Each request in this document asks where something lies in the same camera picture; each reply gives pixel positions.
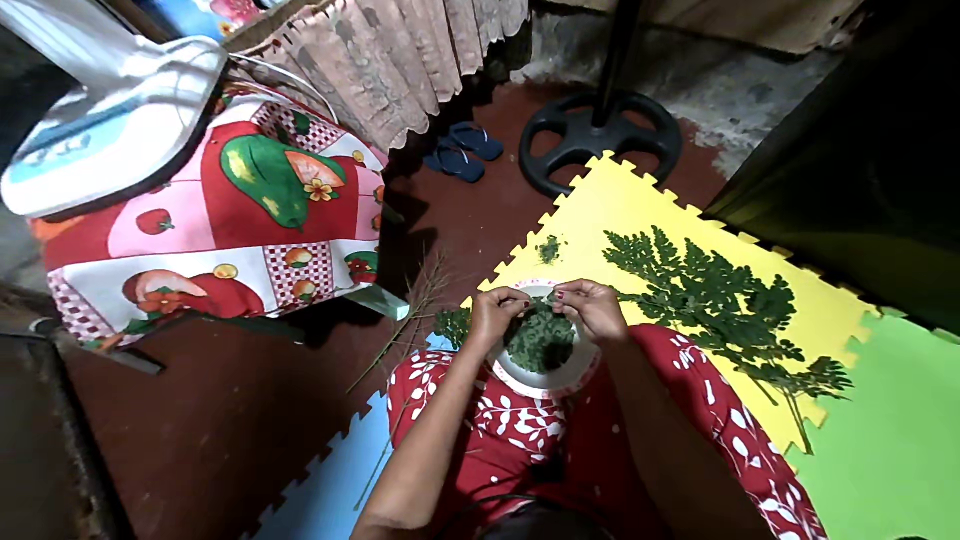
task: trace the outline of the yellow foam mat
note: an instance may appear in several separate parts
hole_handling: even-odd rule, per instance
[[[790,264],[786,260],[789,253],[766,251],[755,245],[755,238],[728,233],[723,230],[724,224],[702,220],[701,212],[694,207],[681,209],[674,204],[676,194],[670,191],[660,193],[654,189],[656,180],[652,176],[638,177],[632,172],[632,163],[617,164],[611,160],[612,155],[613,152],[607,152],[601,160],[593,159],[587,164],[590,169],[587,177],[577,177],[570,183],[576,187],[573,193],[569,197],[561,195],[557,198],[554,204],[559,208],[552,216],[543,215],[540,219],[542,229],[538,233],[528,233],[527,245],[516,246],[510,252],[514,259],[509,263],[501,262],[494,270],[498,274],[496,280],[484,281],[479,290],[531,278],[560,282],[587,278],[622,292],[644,292],[646,285],[642,279],[623,272],[604,259],[603,250],[611,247],[604,231],[650,233],[656,225],[681,250],[681,254],[684,238],[690,238],[703,250],[716,251],[734,265],[749,265],[754,275],[768,284],[777,274],[783,276],[796,296],[794,307],[797,313],[780,336],[801,347],[807,362],[819,356],[831,356],[848,368],[853,367],[856,358],[847,351],[847,342],[851,337],[866,340],[869,331],[860,326],[860,320],[864,312],[876,312],[874,307],[847,289],[821,281],[815,270]],[[537,246],[546,242],[551,234],[559,239],[560,256],[547,265],[540,261]],[[463,306],[469,307],[470,303],[468,298]],[[655,322],[646,318],[636,304],[624,303],[621,307],[631,325]],[[782,400],[780,406],[773,406],[749,378],[734,372],[729,360],[719,356],[712,360],[778,448],[785,452],[791,443],[803,448],[797,426]],[[785,366],[800,370],[803,365],[789,360]],[[827,414],[813,400],[803,396],[799,404],[804,418],[817,427],[823,425]]]

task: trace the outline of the green foam mat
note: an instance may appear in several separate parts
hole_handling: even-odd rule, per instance
[[[896,316],[863,325],[851,401],[818,400],[816,455],[788,461],[834,540],[960,538],[960,345]]]

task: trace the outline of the cable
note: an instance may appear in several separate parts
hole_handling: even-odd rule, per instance
[[[262,66],[264,66],[264,67],[266,67],[266,68],[268,68],[268,69],[273,69],[275,72],[281,73],[281,74],[283,74],[283,75],[286,75],[287,77],[290,77],[291,79],[293,79],[294,81],[300,83],[300,84],[303,85],[304,87],[309,88],[310,91],[312,91],[314,94],[316,94],[317,97],[319,97],[319,98],[324,102],[324,104],[326,105],[326,109],[330,111],[330,116],[333,117],[333,123],[334,123],[334,124],[337,124],[337,125],[340,125],[340,120],[337,119],[337,113],[333,110],[333,106],[330,105],[330,102],[326,101],[326,98],[325,98],[316,88],[314,88],[313,85],[311,85],[310,83],[307,83],[303,78],[301,78],[301,77],[299,77],[299,76],[297,76],[297,75],[294,75],[293,73],[287,71],[286,69],[283,69],[282,67],[273,65],[273,64],[271,64],[271,63],[269,63],[269,62],[266,62],[266,61],[263,61],[263,60],[257,60],[257,59],[255,59],[255,58],[245,57],[245,56],[243,56],[243,55],[238,55],[238,54],[236,54],[236,53],[230,53],[230,57],[231,57],[232,59],[235,59],[235,60],[236,60],[236,59],[240,59],[240,60],[245,60],[245,61],[251,61],[251,62],[253,62],[253,63],[257,64],[257,65],[262,65]]]

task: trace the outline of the flip-flop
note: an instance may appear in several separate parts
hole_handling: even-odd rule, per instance
[[[480,180],[485,172],[483,163],[472,160],[460,149],[453,139],[442,136],[432,156],[423,158],[423,163],[431,169],[456,176],[471,184]]]
[[[493,161],[503,154],[503,144],[490,138],[487,130],[474,122],[460,122],[450,126],[450,138],[481,160]]]

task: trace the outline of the red floor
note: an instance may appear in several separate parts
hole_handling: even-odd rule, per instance
[[[395,161],[386,201],[407,224],[384,232],[381,267],[396,272],[388,288],[402,292],[396,284],[404,273],[415,272],[427,249],[443,248],[448,255],[454,282],[444,299],[451,304],[494,278],[497,263],[553,209],[523,179],[516,148],[527,119],[559,95],[501,86],[492,103],[472,110],[507,148],[487,164],[478,184],[425,167],[405,175],[404,166],[413,168],[416,161]],[[483,102],[483,96],[458,101],[470,99]],[[469,114],[466,108],[457,117],[454,104],[444,119]],[[665,187],[680,195],[679,203],[703,208],[724,184],[711,165],[717,151],[695,146],[690,142],[695,127],[681,124],[684,155]],[[640,164],[637,172],[656,165],[656,160],[634,162]],[[569,180],[576,171],[568,169],[557,176]],[[383,386],[385,371],[376,369],[346,393],[386,343],[390,321],[337,300],[295,313],[289,322],[307,330],[306,346],[219,323],[171,328],[141,347],[168,366],[155,378],[83,353],[67,359],[141,540],[229,539],[255,530],[261,512],[282,503],[283,488],[305,476],[306,464],[324,453],[335,433],[347,430],[350,417],[365,411],[366,400]],[[392,368],[400,353],[389,356],[384,369]]]

